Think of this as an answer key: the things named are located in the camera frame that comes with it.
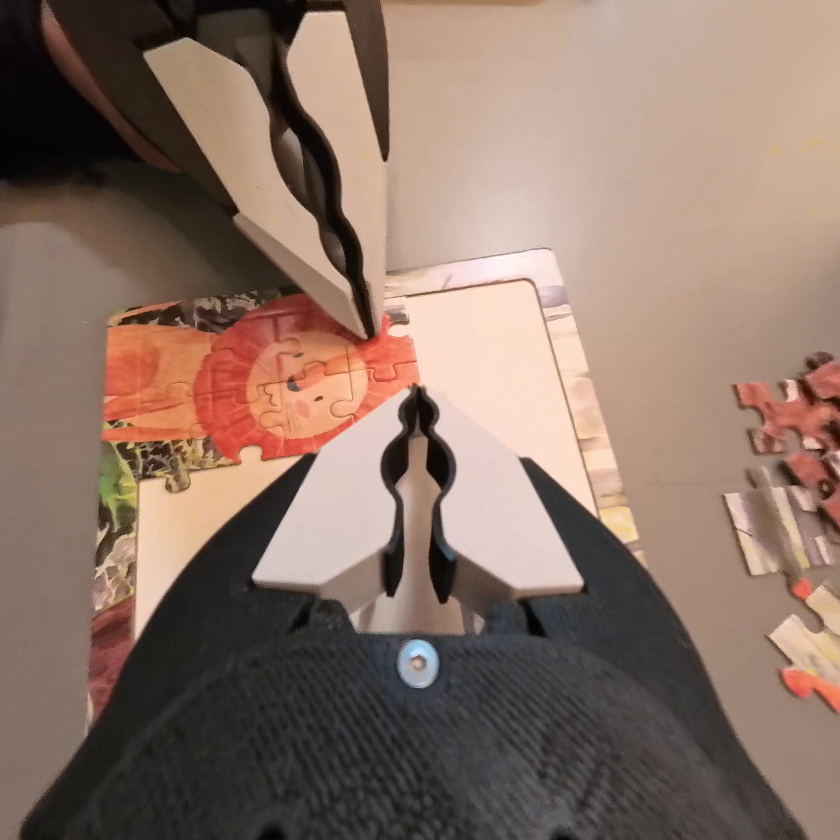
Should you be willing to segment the printed frame puzzle tray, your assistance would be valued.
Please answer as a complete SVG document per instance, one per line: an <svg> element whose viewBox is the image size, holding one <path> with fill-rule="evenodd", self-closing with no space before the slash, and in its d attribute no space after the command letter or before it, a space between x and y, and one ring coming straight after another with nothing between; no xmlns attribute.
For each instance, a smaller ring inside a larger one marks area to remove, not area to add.
<svg viewBox="0 0 840 840"><path fill-rule="evenodd" d="M553 254L543 249L393 275L390 334L414 345L430 385L508 447L536 460L645 565L581 339ZM136 637L186 563L300 456L162 478L99 474L87 725L109 702Z"/></svg>

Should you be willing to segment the assembled lion puzzle section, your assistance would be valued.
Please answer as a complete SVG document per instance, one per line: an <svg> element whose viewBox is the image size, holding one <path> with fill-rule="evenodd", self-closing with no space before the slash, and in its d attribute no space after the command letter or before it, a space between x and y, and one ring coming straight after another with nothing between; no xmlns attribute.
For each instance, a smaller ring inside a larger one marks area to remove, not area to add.
<svg viewBox="0 0 840 840"><path fill-rule="evenodd" d="M412 340L355 337L315 302L275 290L140 308L108 325L101 473L162 478L314 452L418 382Z"/></svg>

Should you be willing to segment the pile of loose puzzle pieces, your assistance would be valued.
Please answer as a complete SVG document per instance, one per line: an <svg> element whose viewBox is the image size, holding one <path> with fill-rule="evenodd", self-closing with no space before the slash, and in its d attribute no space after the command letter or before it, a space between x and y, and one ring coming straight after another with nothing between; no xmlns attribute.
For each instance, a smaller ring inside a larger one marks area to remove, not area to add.
<svg viewBox="0 0 840 840"><path fill-rule="evenodd" d="M816 580L839 563L838 359L816 352L795 379L732 389L741 409L758 415L748 431L753 453L780 457L748 469L749 488L722 498L745 569L754 578L780 575L818 622L810 628L792 614L768 634L786 660L780 680L838 713L838 583Z"/></svg>

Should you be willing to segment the person's left hand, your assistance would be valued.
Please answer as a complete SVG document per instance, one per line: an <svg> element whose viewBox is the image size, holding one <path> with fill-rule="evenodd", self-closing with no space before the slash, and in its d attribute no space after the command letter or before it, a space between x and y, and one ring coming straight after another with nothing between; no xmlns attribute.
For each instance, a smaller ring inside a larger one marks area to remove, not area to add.
<svg viewBox="0 0 840 840"><path fill-rule="evenodd" d="M159 170L180 172L180 169L135 129L110 102L69 41L47 2L40 4L40 28L46 50L60 75L106 120L130 150L142 162Z"/></svg>

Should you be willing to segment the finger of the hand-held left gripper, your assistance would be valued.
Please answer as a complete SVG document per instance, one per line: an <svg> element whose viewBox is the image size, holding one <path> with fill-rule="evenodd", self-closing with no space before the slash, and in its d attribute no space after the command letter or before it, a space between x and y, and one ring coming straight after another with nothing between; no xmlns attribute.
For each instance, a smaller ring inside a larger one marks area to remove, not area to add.
<svg viewBox="0 0 840 840"><path fill-rule="evenodd" d="M299 9L275 52L275 107L320 184L312 211L339 243L348 326L373 338L385 280L389 52L381 9Z"/></svg>
<svg viewBox="0 0 840 840"><path fill-rule="evenodd" d="M374 335L316 218L280 173L270 111L248 70L191 38L143 58L233 200L238 230L340 325L363 339Z"/></svg>

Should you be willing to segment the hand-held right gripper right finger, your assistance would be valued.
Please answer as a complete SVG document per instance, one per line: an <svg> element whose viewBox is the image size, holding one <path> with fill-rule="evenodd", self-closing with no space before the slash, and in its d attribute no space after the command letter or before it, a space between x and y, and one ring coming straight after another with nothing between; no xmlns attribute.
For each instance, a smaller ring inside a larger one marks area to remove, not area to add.
<svg viewBox="0 0 840 840"><path fill-rule="evenodd" d="M583 591L584 580L533 485L530 462L421 387L418 427L438 488L428 569L440 604L487 616L498 602Z"/></svg>

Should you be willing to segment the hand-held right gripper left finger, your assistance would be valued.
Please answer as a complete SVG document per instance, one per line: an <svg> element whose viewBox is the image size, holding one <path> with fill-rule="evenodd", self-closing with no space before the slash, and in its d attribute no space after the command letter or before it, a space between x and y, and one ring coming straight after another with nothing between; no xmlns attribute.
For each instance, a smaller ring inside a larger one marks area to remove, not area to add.
<svg viewBox="0 0 840 840"><path fill-rule="evenodd" d="M397 393L313 457L252 574L262 589L340 602L348 613L394 596L403 577L404 505L419 387Z"/></svg>

